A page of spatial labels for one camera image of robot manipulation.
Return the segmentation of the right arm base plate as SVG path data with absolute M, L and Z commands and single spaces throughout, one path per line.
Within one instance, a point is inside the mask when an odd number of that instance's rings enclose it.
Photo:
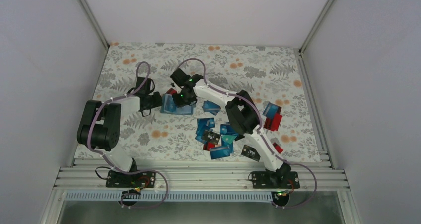
M 279 176 L 268 171 L 253 171 L 248 180 L 254 189 L 299 189 L 300 182 L 297 172 L 288 172 Z

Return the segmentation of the red card black stripe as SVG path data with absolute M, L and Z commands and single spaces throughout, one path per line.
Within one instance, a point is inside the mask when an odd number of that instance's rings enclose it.
M 275 148 L 275 150 L 278 154 L 281 154 L 283 152 L 283 148 L 279 144 L 277 144 L 276 142 L 273 143 L 273 147 Z

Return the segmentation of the teal leather card holder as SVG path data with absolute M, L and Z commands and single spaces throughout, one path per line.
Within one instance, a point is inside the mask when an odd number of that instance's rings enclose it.
M 179 115 L 192 115 L 193 112 L 194 112 L 194 106 L 186 105 L 186 106 L 183 106 L 183 107 L 178 107 L 178 110 L 180 112 Z

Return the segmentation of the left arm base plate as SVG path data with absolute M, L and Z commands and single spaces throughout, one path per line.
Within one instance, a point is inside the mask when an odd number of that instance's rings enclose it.
M 153 188 L 155 186 L 155 180 L 156 173 L 151 171 L 134 175 L 109 171 L 105 186 L 107 188 Z

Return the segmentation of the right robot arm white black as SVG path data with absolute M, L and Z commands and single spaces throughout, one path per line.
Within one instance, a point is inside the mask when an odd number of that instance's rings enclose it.
M 176 69 L 170 78 L 181 88 L 179 93 L 173 94 L 173 100 L 178 107 L 190 105 L 202 98 L 225 108 L 231 126 L 238 134 L 244 136 L 260 155 L 270 184 L 280 188 L 287 183 L 291 167 L 277 155 L 275 147 L 269 143 L 269 138 L 262 131 L 260 112 L 246 91 L 229 91 L 207 82 L 202 75 L 187 75 L 180 68 Z

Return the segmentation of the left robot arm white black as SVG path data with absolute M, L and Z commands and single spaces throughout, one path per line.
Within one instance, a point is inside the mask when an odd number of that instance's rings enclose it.
M 137 165 L 118 144 L 121 119 L 131 114 L 149 116 L 153 108 L 162 106 L 162 98 L 155 91 L 150 78 L 137 77 L 135 87 L 109 103 L 87 101 L 77 130 L 76 139 L 90 151 L 99 154 L 112 171 L 119 172 L 118 179 L 131 187 L 138 181 Z

